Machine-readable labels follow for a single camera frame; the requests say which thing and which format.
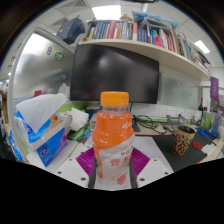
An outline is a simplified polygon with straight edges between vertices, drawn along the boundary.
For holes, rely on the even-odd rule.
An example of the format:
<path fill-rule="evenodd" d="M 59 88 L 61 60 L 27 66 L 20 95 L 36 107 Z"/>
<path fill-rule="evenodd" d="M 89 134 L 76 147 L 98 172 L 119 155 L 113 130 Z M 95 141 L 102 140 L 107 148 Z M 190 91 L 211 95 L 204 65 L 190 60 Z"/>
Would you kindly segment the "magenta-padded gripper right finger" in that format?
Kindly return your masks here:
<path fill-rule="evenodd" d="M 140 188 L 173 173 L 159 158 L 149 158 L 134 148 L 129 165 L 132 188 Z"/>

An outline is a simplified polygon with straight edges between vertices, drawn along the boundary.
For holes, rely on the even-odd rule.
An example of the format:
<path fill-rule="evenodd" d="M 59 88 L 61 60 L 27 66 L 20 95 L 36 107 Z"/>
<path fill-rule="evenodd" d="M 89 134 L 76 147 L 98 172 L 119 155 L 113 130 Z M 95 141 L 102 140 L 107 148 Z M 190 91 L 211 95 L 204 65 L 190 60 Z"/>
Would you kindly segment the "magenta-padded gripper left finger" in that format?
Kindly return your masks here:
<path fill-rule="evenodd" d="M 78 186 L 93 189 L 96 180 L 96 163 L 92 148 L 78 157 L 69 157 L 56 171 L 56 175 Z"/>

